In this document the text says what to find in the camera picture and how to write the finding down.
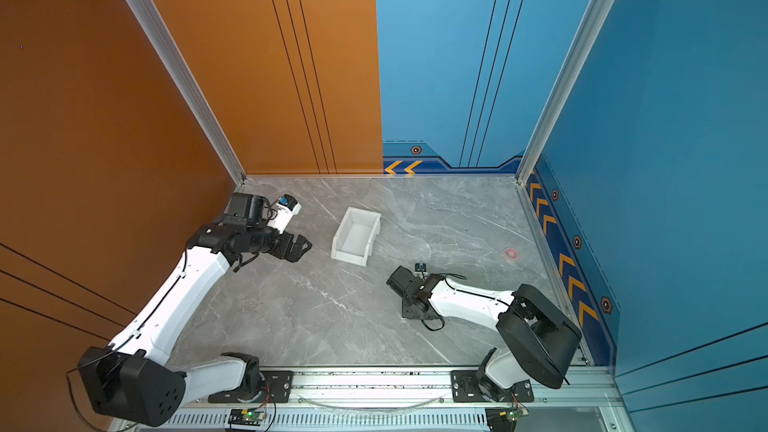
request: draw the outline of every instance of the black mounting plate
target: black mounting plate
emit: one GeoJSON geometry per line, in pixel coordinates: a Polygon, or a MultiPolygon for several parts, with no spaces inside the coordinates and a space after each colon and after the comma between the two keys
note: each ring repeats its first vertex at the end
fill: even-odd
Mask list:
{"type": "MultiPolygon", "coordinates": [[[[465,402],[489,402],[483,396],[478,387],[478,380],[475,377],[476,370],[451,370],[451,387],[453,389],[453,401],[459,403],[465,402]]],[[[513,402],[512,395],[518,399],[518,402],[533,402],[533,389],[531,381],[524,380],[517,382],[512,386],[509,393],[504,396],[501,402],[513,402]]]]}
{"type": "MultiPolygon", "coordinates": [[[[262,370],[264,381],[270,386],[270,402],[275,404],[287,404],[290,397],[290,388],[293,383],[292,370],[262,370]]],[[[232,397],[227,397],[227,390],[208,396],[209,404],[231,404],[232,397]]],[[[254,397],[248,404],[264,402],[264,394],[254,397]]]]}

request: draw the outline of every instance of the orange wall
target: orange wall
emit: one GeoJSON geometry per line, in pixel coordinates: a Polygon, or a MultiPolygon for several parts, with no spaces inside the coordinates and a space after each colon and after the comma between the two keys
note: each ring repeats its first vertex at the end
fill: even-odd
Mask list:
{"type": "Polygon", "coordinates": [[[154,0],[249,174],[380,173],[376,0],[154,0]]]}
{"type": "MultiPolygon", "coordinates": [[[[124,0],[3,0],[0,20],[0,242],[137,312],[234,185],[124,0]]],[[[86,430],[64,372],[132,313],[4,248],[0,270],[110,319],[0,274],[0,298],[85,330],[0,302],[3,429],[86,430]]]]}

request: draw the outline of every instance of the white tray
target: white tray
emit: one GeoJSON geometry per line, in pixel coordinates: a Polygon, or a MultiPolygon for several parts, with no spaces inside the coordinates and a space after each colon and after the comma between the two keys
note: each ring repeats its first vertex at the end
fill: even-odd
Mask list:
{"type": "Polygon", "coordinates": [[[331,257],[365,267],[373,250],[373,239],[381,231],[381,217],[378,212],[349,207],[333,236],[331,257]]]}

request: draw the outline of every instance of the blue wall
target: blue wall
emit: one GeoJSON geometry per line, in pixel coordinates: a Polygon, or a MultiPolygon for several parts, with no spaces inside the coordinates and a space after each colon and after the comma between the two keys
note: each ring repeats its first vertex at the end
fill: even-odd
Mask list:
{"type": "Polygon", "coordinates": [[[767,4],[616,0],[544,149],[620,309],[617,383],[640,432],[757,430],[767,4]]]}
{"type": "Polygon", "coordinates": [[[385,144],[453,167],[520,154],[588,2],[376,0],[385,144]]]}

